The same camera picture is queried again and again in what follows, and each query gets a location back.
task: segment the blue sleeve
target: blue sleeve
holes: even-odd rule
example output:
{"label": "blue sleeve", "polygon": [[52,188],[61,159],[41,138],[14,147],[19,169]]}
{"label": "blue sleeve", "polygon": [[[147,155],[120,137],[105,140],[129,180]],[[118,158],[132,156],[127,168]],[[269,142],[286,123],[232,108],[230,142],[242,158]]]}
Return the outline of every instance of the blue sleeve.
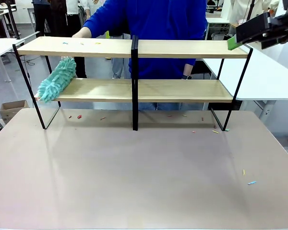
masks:
{"label": "blue sleeve", "polygon": [[90,29],[92,38],[119,27],[127,18],[127,0],[106,0],[104,5],[84,23]]}
{"label": "blue sleeve", "polygon": [[[189,40],[203,40],[207,28],[206,0],[189,0],[187,17]],[[187,59],[187,64],[194,66],[195,59]]]}

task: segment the fluffy microfiber duster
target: fluffy microfiber duster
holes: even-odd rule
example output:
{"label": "fluffy microfiber duster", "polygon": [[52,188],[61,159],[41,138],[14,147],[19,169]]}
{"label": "fluffy microfiber duster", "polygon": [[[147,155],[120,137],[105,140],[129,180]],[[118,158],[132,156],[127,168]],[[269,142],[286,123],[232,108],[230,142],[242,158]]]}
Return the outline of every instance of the fluffy microfiber duster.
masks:
{"label": "fluffy microfiber duster", "polygon": [[71,57],[61,60],[54,71],[42,81],[38,88],[39,100],[50,102],[56,99],[60,92],[69,85],[76,74],[76,63]]}

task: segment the upper shelf board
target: upper shelf board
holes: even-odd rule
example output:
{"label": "upper shelf board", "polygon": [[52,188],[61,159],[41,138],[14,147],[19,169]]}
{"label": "upper shelf board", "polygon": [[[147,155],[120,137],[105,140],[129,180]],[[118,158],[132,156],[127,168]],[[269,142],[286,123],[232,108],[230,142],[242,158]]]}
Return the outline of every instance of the upper shelf board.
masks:
{"label": "upper shelf board", "polygon": [[[38,37],[18,49],[20,55],[130,58],[132,40]],[[139,40],[139,58],[246,58],[227,41]]]}

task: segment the wristwatch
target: wristwatch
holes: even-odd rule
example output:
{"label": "wristwatch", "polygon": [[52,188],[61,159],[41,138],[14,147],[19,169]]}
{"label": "wristwatch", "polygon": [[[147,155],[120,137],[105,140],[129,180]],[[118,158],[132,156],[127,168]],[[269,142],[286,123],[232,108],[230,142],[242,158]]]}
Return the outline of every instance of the wristwatch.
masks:
{"label": "wristwatch", "polygon": [[185,79],[185,80],[191,80],[192,77],[191,76],[186,76],[186,75],[183,75],[181,79]]}

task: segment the black metal frame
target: black metal frame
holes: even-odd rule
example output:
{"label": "black metal frame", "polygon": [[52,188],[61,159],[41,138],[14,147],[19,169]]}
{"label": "black metal frame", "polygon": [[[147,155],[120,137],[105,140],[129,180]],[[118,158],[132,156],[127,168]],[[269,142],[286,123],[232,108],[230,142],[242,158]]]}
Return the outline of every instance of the black metal frame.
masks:
{"label": "black metal frame", "polygon": [[[27,85],[27,88],[28,88],[28,90],[29,90],[31,99],[32,99],[32,101],[33,101],[33,105],[34,105],[34,107],[35,107],[35,109],[36,109],[36,112],[37,112],[37,115],[38,115],[40,124],[42,125],[42,128],[43,128],[43,129],[47,129],[47,128],[49,127],[50,123],[52,122],[53,118],[55,117],[55,115],[56,115],[57,112],[59,111],[59,109],[60,109],[60,107],[61,107],[61,103],[58,102],[59,107],[57,108],[57,110],[55,111],[55,113],[52,115],[52,117],[50,118],[50,120],[49,120],[49,121],[47,122],[47,124],[45,125],[45,123],[44,123],[44,121],[43,121],[43,118],[42,118],[42,115],[41,115],[41,113],[40,113],[40,110],[39,110],[39,108],[38,108],[38,106],[37,106],[36,99],[35,99],[34,94],[33,94],[33,92],[32,92],[32,88],[31,88],[30,82],[29,82],[28,77],[27,77],[27,75],[26,75],[26,73],[25,73],[24,66],[23,66],[23,64],[22,64],[22,62],[21,62],[21,59],[20,59],[20,56],[19,56],[19,53],[18,53],[18,50],[17,50],[16,45],[13,45],[13,50],[14,50],[14,52],[15,52],[15,56],[16,56],[16,59],[17,59],[17,61],[18,61],[18,65],[19,65],[19,67],[20,67],[21,73],[23,74],[24,81],[25,81],[25,83],[26,83],[26,85]],[[51,74],[51,73],[52,73],[52,69],[51,69],[51,65],[50,65],[50,62],[49,62],[49,58],[48,58],[48,56],[45,56],[45,58],[46,58],[46,62],[47,62],[47,65],[48,65],[49,72],[50,72],[50,74]]]}
{"label": "black metal frame", "polygon": [[138,79],[139,79],[139,37],[132,37],[131,46],[131,81],[132,81],[132,127],[134,131],[138,131],[139,124],[139,100],[138,100]]}
{"label": "black metal frame", "polygon": [[[229,109],[229,112],[228,112],[228,114],[227,114],[227,117],[226,117],[224,126],[222,126],[222,124],[221,124],[220,120],[218,119],[216,113],[214,112],[213,108],[210,108],[213,116],[214,116],[215,119],[216,119],[216,122],[218,123],[218,125],[220,126],[220,128],[221,128],[222,131],[226,131],[226,126],[227,126],[227,124],[228,124],[228,121],[229,121],[231,112],[232,112],[232,110],[233,110],[233,108],[234,108],[235,101],[236,101],[236,98],[237,98],[237,95],[238,95],[238,92],[239,92],[239,89],[240,89],[240,86],[241,86],[241,83],[242,83],[242,80],[243,80],[245,71],[246,71],[246,69],[247,69],[247,66],[248,66],[248,64],[249,64],[249,62],[250,62],[250,59],[251,59],[251,56],[252,56],[252,53],[253,53],[253,48],[252,48],[252,47],[250,47],[250,46],[248,46],[248,45],[245,45],[245,46],[246,46],[248,49],[250,49],[250,51],[249,51],[248,57],[247,57],[247,59],[246,59],[246,62],[245,62],[245,64],[244,64],[244,68],[243,68],[242,74],[241,74],[241,76],[240,76],[240,79],[239,79],[239,82],[238,82],[238,85],[237,85],[235,94],[234,94],[234,96],[233,96],[233,98],[232,98],[231,105],[230,105],[230,109]],[[217,76],[217,80],[219,80],[219,78],[220,78],[221,71],[222,71],[222,68],[223,68],[223,64],[224,64],[224,59],[222,59],[222,61],[221,61],[221,65],[220,65],[219,73],[218,73],[218,76]]]}

